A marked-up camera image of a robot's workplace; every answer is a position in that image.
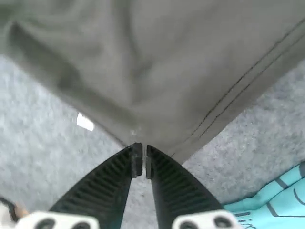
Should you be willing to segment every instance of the turquoise printed cloth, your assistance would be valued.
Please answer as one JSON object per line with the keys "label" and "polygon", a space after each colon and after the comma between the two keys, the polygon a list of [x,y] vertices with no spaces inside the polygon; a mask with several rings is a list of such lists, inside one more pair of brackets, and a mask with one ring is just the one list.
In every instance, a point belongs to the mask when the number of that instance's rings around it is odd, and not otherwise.
{"label": "turquoise printed cloth", "polygon": [[305,162],[263,187],[252,198],[225,205],[245,229],[305,228]]}

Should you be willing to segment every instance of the stitching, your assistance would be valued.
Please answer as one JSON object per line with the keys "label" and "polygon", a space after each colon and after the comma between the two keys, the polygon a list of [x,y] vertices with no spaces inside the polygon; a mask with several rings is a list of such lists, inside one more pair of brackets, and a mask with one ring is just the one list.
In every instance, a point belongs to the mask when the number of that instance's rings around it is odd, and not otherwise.
{"label": "stitching", "polygon": [[198,127],[191,133],[191,135],[187,138],[187,139],[185,139],[183,142],[182,142],[182,144],[184,143],[184,142],[186,142],[187,140],[189,140],[194,134],[195,134],[195,132],[200,128],[200,126],[205,122],[205,120],[207,119],[207,117],[210,115],[210,113],[212,112],[212,111],[214,111],[215,110],[215,108],[219,105],[219,103],[233,90],[233,88],[242,80],[242,79],[244,79],[247,75],[248,75],[248,73],[255,67],[255,66],[257,66],[260,62],[262,62],[262,60],[269,54],[269,53],[271,53],[276,47],[277,47],[277,45],[278,44],[280,44],[287,36],[289,36],[294,30],[296,30],[296,28],[297,27],[299,27],[302,23],[304,23],[305,22],[305,18],[303,18],[301,21],[299,21],[289,32],[287,32],[285,35],[284,35],[284,37],[282,38],[282,39],[280,39],[280,40],[278,40],[278,41],[276,41],[275,42],[275,44],[274,44],[274,46],[260,59],[260,60],[258,60],[249,70],[247,70],[246,71],[246,73],[235,83],[235,84],[233,84],[233,86],[232,87],[230,87],[230,89],[223,95],[223,97],[219,100],[219,101],[217,101],[217,103],[215,104],[215,106],[206,114],[206,116],[204,117],[204,119],[203,119],[203,121],[201,121],[200,122],[200,124],[198,125]]}
{"label": "stitching", "polygon": [[272,65],[277,59],[279,59],[284,53],[286,53],[292,46],[294,46],[296,43],[298,43],[302,38],[305,37],[305,34],[303,34],[297,41],[295,41],[292,45],[290,45],[287,49],[285,49],[284,52],[282,52],[280,55],[278,55],[277,58],[274,59],[274,61],[272,61],[260,74],[258,74],[226,107],[225,109],[215,117],[215,119],[212,121],[212,123],[204,130],[204,132],[199,136],[199,138],[201,138],[205,132],[212,126],[212,124],[216,121],[216,119],[222,115],[226,109],[260,76],[264,73],[265,70],[267,70],[270,65]]}

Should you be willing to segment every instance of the gray cloth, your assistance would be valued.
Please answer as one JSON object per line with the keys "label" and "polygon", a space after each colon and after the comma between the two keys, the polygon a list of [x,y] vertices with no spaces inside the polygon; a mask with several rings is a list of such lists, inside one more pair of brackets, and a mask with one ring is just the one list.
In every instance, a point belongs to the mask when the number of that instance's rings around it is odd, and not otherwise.
{"label": "gray cloth", "polygon": [[1,52],[183,162],[305,56],[304,0],[2,0]]}

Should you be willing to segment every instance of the screw hole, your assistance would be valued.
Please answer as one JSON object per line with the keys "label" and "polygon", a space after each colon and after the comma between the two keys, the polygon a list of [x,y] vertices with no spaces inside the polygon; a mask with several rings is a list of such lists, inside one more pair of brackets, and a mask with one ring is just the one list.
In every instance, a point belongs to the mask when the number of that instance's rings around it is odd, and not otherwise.
{"label": "screw hole", "polygon": [[184,222],[180,225],[180,229],[198,229],[198,227],[192,222]]}
{"label": "screw hole", "polygon": [[35,229],[52,229],[55,225],[55,221],[53,219],[44,219],[40,221]]}
{"label": "screw hole", "polygon": [[82,222],[76,224],[72,229],[90,229],[90,225],[88,223]]}
{"label": "screw hole", "polygon": [[217,217],[214,219],[215,225],[219,228],[230,228],[232,223],[225,217]]}

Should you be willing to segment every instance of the gray carpet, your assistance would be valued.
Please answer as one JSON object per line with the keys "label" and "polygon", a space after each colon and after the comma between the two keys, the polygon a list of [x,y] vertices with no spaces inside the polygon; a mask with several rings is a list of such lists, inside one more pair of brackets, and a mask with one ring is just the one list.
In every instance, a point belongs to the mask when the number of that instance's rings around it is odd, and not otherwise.
{"label": "gray carpet", "polygon": [[[304,88],[302,63],[184,166],[221,202],[256,192],[305,159]],[[0,195],[46,210],[120,149],[102,130],[77,126],[77,113],[0,57]],[[157,228],[144,177],[132,183],[122,228]]]}

